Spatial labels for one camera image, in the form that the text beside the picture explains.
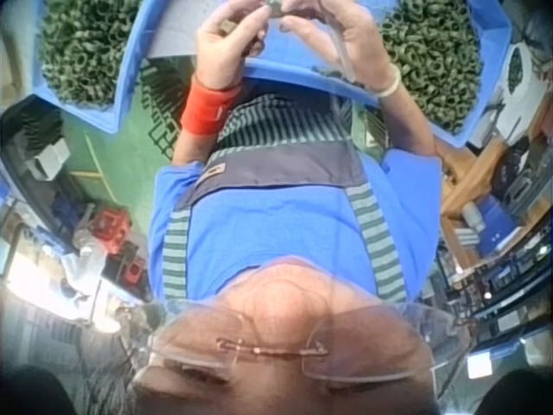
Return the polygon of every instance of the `person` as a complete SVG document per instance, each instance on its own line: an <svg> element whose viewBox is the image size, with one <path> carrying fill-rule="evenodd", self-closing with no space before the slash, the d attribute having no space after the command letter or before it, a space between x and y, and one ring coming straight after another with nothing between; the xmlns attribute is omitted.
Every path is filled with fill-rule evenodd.
<svg viewBox="0 0 553 415"><path fill-rule="evenodd" d="M182 131L156 176L149 279L161 311L141 320L154 341L139 407L436 413L430 369L443 355L429 338L459 349L466 334L438 310L394 305L420 293L437 246L429 124L353 0L283 0L278 23L334 65L330 36L302 12L341 25L356 80L380 97L394 147L381 164L353 147L325 93L243 80L245 57L270 42L264 3L223 3L197 32Z"/></svg>

